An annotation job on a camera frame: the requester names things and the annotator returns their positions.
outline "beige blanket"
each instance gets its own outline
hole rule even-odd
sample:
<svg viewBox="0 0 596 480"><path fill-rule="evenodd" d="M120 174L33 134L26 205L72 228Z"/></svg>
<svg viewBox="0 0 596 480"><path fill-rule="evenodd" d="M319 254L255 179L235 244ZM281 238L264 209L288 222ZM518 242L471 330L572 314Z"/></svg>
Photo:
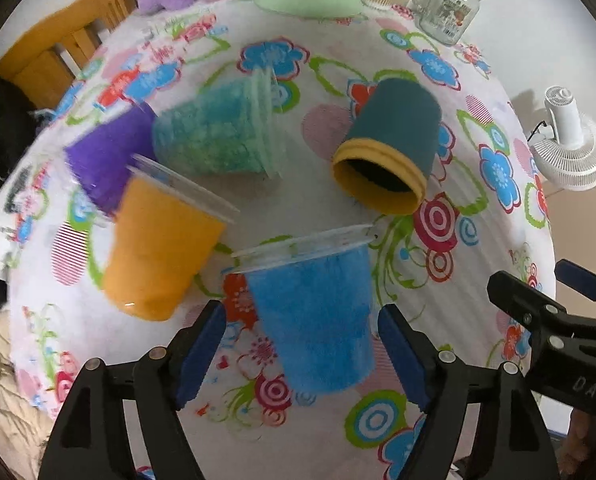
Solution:
<svg viewBox="0 0 596 480"><path fill-rule="evenodd" d="M9 312L0 313L0 456L15 476L38 478L52 421L18 393L9 361Z"/></svg>

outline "glass jar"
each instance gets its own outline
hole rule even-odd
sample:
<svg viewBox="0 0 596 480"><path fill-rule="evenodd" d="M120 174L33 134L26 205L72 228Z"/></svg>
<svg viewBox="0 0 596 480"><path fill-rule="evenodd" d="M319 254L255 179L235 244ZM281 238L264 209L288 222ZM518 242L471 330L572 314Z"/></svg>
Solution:
<svg viewBox="0 0 596 480"><path fill-rule="evenodd" d="M445 45L455 45L473 20L482 0L412 0L418 26Z"/></svg>

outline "floral tablecloth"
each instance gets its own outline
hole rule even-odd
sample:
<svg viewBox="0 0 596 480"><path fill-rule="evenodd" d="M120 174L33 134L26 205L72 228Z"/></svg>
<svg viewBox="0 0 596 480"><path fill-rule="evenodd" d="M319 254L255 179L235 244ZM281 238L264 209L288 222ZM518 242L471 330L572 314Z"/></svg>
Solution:
<svg viewBox="0 0 596 480"><path fill-rule="evenodd" d="M126 316L101 290L114 224L73 180L63 147L132 103L146 101L160 113L265 66L278 79L274 107L288 144L283 178L199 179L238 206L241 218L171 320ZM380 216L331 176L335 149L387 77L418 81L443 108L427 199L413 216ZM246 280L230 273L232 251L361 222L374 225L372 323L379 307L393 302L438 348L470 364L513 360L526 367L528 334L488 302L485 287L505 269L555 294L538 172L510 100L478 49L438 44L417 30L407 9L317 21L265 12L251 0L201 0L182 12L131 16L57 113L0 193L11 357L22 394L52 417L86 359L137 359L166 345L218 298L227 331L198 398L181 412L207 478L395 480L424 419L407 403L379 339L377 368L364 383L331 396L292 391ZM131 410L128 424L136 462L146 465ZM461 452L468 452L468 438Z"/></svg>

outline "wooden chair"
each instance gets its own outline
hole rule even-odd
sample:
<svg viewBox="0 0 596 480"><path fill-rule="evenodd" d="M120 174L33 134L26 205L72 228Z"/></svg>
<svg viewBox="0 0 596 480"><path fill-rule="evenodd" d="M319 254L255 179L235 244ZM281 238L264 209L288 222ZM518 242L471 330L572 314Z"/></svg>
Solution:
<svg viewBox="0 0 596 480"><path fill-rule="evenodd" d="M74 80L56 46L61 44L83 68L100 46L92 23L102 20L114 30L135 8L136 0L76 0L28 30L0 60L0 76L38 108L56 108Z"/></svg>

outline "plastic cup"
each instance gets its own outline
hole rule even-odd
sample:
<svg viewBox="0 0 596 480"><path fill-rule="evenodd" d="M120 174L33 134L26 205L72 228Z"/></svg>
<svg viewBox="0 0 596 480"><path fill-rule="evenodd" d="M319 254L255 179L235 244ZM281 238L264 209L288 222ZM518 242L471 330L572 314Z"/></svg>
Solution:
<svg viewBox="0 0 596 480"><path fill-rule="evenodd" d="M185 176L279 172L283 137L272 127L271 72L198 94L153 124L156 158Z"/></svg>
<svg viewBox="0 0 596 480"><path fill-rule="evenodd" d="M234 254L289 385L345 390L375 364L369 330L371 226L263 245Z"/></svg>
<svg viewBox="0 0 596 480"><path fill-rule="evenodd" d="M109 216L118 209L131 176L127 165L132 155L155 158L151 142L155 118L151 107L143 103L65 148L69 166L82 189Z"/></svg>
<svg viewBox="0 0 596 480"><path fill-rule="evenodd" d="M116 216L116 240L103 288L123 312L165 321L207 263L238 210L142 156Z"/></svg>

